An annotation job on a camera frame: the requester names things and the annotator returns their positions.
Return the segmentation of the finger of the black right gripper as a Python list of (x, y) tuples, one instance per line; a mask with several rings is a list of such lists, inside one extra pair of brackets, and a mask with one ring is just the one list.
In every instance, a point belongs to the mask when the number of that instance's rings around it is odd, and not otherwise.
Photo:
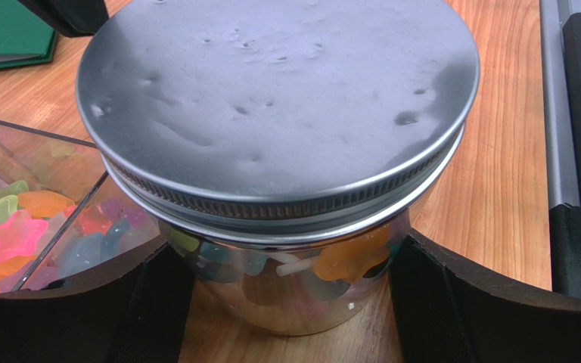
[(104, 0), (18, 0), (26, 9), (69, 38), (93, 36), (110, 19)]

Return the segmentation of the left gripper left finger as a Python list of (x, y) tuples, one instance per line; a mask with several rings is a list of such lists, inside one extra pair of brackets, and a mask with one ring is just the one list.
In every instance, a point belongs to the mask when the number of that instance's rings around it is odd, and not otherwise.
[(0, 294), (0, 362), (176, 362), (194, 290), (156, 240), (42, 290)]

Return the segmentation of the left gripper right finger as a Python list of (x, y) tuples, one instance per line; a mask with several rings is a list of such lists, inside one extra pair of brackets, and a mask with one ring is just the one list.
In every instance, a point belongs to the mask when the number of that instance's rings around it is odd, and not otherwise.
[(581, 299), (501, 275), (413, 231), (390, 267), (407, 362), (581, 362)]

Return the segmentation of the clear plastic cup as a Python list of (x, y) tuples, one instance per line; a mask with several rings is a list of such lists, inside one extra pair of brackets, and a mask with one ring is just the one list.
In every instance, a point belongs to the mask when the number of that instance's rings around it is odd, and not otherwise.
[(169, 226), (170, 246), (233, 315), (301, 336), (353, 317), (377, 289), (411, 230), (408, 211), (348, 240), (290, 250), (231, 246)]

